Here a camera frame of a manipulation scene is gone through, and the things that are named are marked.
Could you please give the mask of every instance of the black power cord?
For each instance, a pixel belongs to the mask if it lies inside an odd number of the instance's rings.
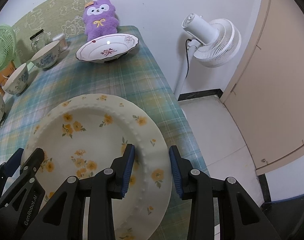
[[[191,40],[191,39],[187,39],[187,40],[185,41],[185,51],[186,51],[186,53],[187,53],[187,61],[188,61],[188,71],[187,71],[187,75],[186,75],[185,78],[187,78],[188,73],[189,73],[188,41],[192,41],[192,40]]]

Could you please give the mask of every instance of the green fan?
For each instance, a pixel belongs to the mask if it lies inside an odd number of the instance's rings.
[[[16,35],[9,25],[0,25],[0,71],[16,57]]]

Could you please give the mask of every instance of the black jar lid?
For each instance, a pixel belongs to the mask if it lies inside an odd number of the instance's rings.
[[[43,29],[38,31],[36,34],[34,34],[33,36],[30,37],[30,41],[32,41],[36,36],[38,36],[39,34],[43,33]]]

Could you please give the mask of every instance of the yellow flower pattern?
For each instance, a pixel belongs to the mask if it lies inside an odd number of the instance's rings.
[[[107,96],[106,95],[102,95],[99,98],[97,98],[97,100],[101,100],[101,101],[106,101],[107,100]]]
[[[134,240],[135,236],[132,234],[132,228],[129,228],[126,232],[119,236],[119,238],[123,240]]]
[[[73,129],[71,127],[71,124],[66,124],[66,125],[62,124],[62,132],[63,132],[62,137],[69,135],[72,139]]]
[[[37,126],[35,127],[35,129],[34,129],[34,133],[33,133],[33,134],[35,134],[35,133],[37,132],[37,130],[39,130],[39,128],[40,128],[40,125],[37,125]]]
[[[64,116],[63,116],[63,119],[67,122],[71,122],[72,121],[72,115],[71,114],[68,114],[68,113],[65,113]],[[63,136],[70,136],[70,138],[72,139],[72,134],[73,134],[73,129],[74,131],[76,132],[83,132],[83,131],[86,131],[86,129],[83,127],[83,125],[81,123],[79,123],[78,121],[75,121],[73,123],[73,127],[71,126],[71,124],[62,124],[62,137]]]
[[[85,150],[77,150],[74,154],[75,154],[75,155],[78,155],[78,156],[82,156],[82,155],[84,155],[85,153],[86,153]]]
[[[71,115],[71,114],[65,113],[65,114],[63,115],[63,119],[64,119],[66,122],[71,122],[73,118],[72,118],[72,115]]]
[[[105,114],[105,115],[104,115],[104,120],[103,120],[102,123],[99,125],[99,127],[105,126],[106,124],[107,124],[107,125],[110,125],[111,123],[113,123],[113,118],[112,118],[112,116],[110,116],[110,115],[108,115],[108,114]]]
[[[124,137],[122,136],[121,155],[123,155],[123,154],[124,154],[124,151],[125,151],[125,149],[126,149],[126,145],[127,145],[127,143],[128,143],[128,140],[126,140],[126,141],[125,141]]]
[[[77,150],[74,154],[77,156],[83,156],[86,153],[85,150]],[[78,158],[71,156],[71,160],[78,170],[76,171],[76,176],[79,179],[89,178],[94,176],[93,171],[97,169],[97,163],[92,160],[85,160],[83,158]]]
[[[94,161],[88,161],[86,168],[90,171],[96,170],[97,164]]]
[[[76,131],[76,132],[84,132],[84,131],[86,131],[86,129],[85,128],[83,128],[83,126],[82,126],[82,124],[80,124],[78,121],[75,121],[74,123],[73,123],[73,128],[74,128],[74,130]]]
[[[46,170],[47,172],[53,172],[55,165],[52,162],[52,158],[49,159],[47,152],[44,151],[44,161],[40,165],[40,171],[43,172]]]
[[[158,188],[161,188],[161,183],[163,182],[164,179],[164,171],[161,169],[156,169],[152,172],[151,178],[155,182],[156,186]]]
[[[154,208],[152,206],[148,207],[148,215],[152,213],[152,210],[154,210]]]
[[[129,186],[132,187],[136,183],[136,177],[134,175],[131,175]]]
[[[155,142],[156,142],[155,139],[150,140],[150,143],[152,144],[153,147],[154,147],[154,145],[155,145]]]
[[[46,202],[48,202],[49,199],[53,196],[53,194],[54,194],[54,192],[51,191],[51,192],[49,193],[49,196],[47,196],[47,195],[44,196],[44,200],[45,200]]]
[[[136,115],[133,115],[132,117],[135,119],[135,121],[138,123],[139,126],[147,124],[147,118],[146,118],[146,116],[136,116]]]
[[[140,162],[138,160],[138,155],[136,154],[134,157],[133,170],[137,171],[139,169]]]
[[[62,106],[68,106],[68,104],[71,102],[71,100],[65,101],[64,103],[62,103]]]

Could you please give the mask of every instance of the blue floral bowl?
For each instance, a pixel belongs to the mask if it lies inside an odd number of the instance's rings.
[[[27,64],[24,63],[11,74],[4,84],[3,90],[11,95],[21,93],[27,86],[28,76],[28,67]]]
[[[38,68],[49,68],[57,62],[59,56],[59,42],[54,41],[40,49],[31,59]]]

